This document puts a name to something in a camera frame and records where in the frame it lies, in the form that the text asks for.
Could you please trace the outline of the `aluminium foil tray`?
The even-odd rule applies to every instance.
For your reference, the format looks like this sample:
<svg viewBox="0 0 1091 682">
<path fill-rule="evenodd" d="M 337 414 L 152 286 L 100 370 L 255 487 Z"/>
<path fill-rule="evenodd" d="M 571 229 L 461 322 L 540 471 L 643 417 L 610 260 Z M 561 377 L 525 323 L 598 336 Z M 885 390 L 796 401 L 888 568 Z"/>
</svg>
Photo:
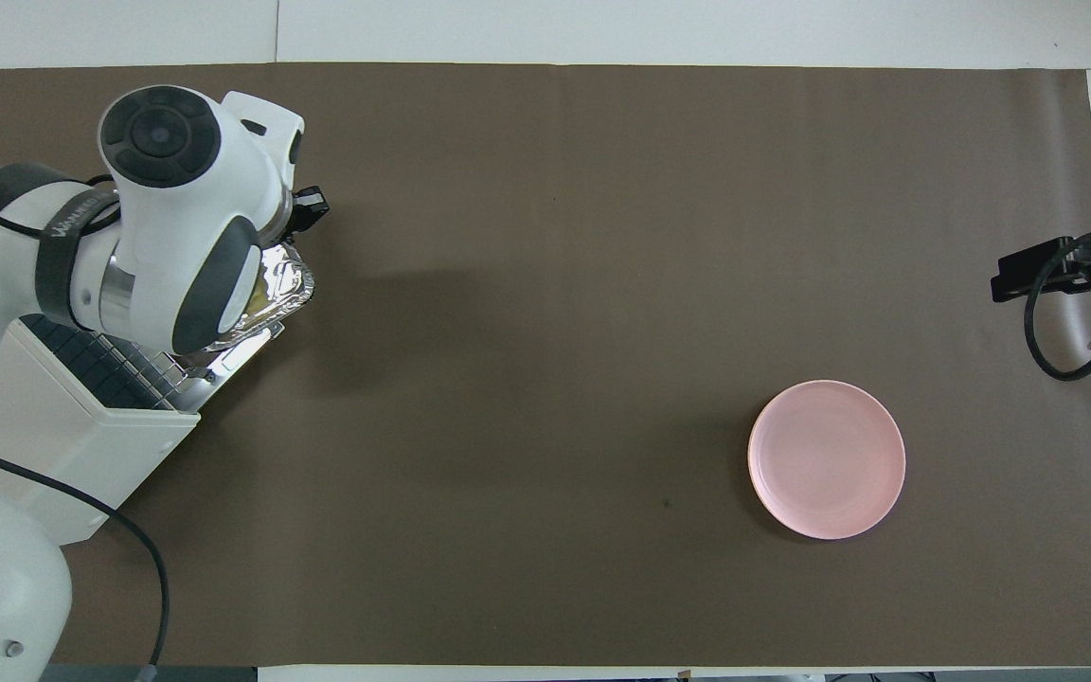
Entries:
<svg viewBox="0 0 1091 682">
<path fill-rule="evenodd" d="M 269 324 L 284 322 L 286 316 L 293 314 L 300 307 L 307 306 L 314 296 L 314 275 L 293 244 L 281 242 L 261 250 L 257 277 L 268 284 L 272 302 L 263 314 L 248 316 L 241 310 L 241 315 L 233 327 L 221 332 L 205 350 L 223 350 L 242 342 Z"/>
</svg>

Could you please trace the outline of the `glass and metal oven door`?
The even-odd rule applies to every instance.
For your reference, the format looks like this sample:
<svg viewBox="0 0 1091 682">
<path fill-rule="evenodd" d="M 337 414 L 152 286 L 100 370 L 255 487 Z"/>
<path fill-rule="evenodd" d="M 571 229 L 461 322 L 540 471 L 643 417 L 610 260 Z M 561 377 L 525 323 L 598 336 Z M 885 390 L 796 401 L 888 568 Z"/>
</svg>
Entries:
<svg viewBox="0 0 1091 682">
<path fill-rule="evenodd" d="M 276 340 L 285 332 L 281 322 L 269 324 L 256 335 L 243 338 L 239 344 L 223 350 L 203 350 L 191 355 L 178 355 L 176 366 L 178 381 L 168 400 L 173 409 L 182 412 L 199 412 L 216 396 L 233 376 L 242 371 L 256 355 Z"/>
</svg>

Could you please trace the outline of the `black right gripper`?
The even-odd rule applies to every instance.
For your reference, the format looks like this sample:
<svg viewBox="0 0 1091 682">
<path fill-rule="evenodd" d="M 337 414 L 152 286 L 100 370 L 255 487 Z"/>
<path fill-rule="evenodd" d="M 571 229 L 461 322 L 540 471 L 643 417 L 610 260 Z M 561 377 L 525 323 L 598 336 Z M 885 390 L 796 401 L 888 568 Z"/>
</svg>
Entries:
<svg viewBox="0 0 1091 682">
<path fill-rule="evenodd" d="M 1051 270 L 1039 286 L 1043 294 L 1091 291 L 1091 234 L 1050 239 L 997 260 L 997 273 L 991 279 L 992 301 L 1002 303 L 1031 294 L 1044 266 Z"/>
</svg>

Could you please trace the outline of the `brown paper table mat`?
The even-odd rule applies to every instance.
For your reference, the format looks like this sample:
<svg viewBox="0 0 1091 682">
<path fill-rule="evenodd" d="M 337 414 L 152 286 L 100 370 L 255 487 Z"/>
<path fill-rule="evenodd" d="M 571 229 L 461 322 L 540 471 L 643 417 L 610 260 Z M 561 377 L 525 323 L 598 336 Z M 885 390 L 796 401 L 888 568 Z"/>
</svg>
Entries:
<svg viewBox="0 0 1091 682">
<path fill-rule="evenodd" d="M 166 665 L 1091 665 L 1091 376 L 990 290 L 1091 230 L 1086 73 L 0 70 L 0 165 L 104 172 L 152 83 L 303 116 L 331 203 L 312 301 L 127 502 Z M 812 380 L 906 444 L 856 538 L 746 475 Z"/>
</svg>

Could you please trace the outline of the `pink round plate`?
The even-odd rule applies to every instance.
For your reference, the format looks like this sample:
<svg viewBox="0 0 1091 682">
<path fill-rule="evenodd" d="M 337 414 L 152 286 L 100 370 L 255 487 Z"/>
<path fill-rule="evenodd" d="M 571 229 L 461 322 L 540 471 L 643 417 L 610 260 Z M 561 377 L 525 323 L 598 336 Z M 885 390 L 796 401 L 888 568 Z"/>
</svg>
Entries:
<svg viewBox="0 0 1091 682">
<path fill-rule="evenodd" d="M 762 507 L 804 538 L 841 541 L 892 513 L 906 483 L 894 416 L 864 388 L 812 380 L 784 388 L 750 428 L 746 475 Z"/>
</svg>

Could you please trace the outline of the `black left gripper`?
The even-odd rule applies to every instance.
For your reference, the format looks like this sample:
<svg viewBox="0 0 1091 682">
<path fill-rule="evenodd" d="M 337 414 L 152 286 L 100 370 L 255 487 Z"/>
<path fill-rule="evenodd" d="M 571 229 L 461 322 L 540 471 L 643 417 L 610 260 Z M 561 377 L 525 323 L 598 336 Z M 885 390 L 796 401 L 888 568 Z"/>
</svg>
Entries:
<svg viewBox="0 0 1091 682">
<path fill-rule="evenodd" d="M 329 200 L 319 186 L 308 186 L 292 194 L 291 234 L 304 234 L 328 215 Z"/>
</svg>

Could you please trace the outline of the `white toaster oven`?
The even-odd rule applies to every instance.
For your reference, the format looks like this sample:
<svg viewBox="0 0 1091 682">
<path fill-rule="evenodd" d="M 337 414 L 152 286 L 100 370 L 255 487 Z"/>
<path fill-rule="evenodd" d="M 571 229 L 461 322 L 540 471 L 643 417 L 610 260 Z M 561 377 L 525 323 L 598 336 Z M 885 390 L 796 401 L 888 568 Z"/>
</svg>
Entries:
<svg viewBox="0 0 1091 682">
<path fill-rule="evenodd" d="M 0 458 L 117 508 L 194 430 L 196 412 L 100 404 L 25 324 L 0 342 Z"/>
</svg>

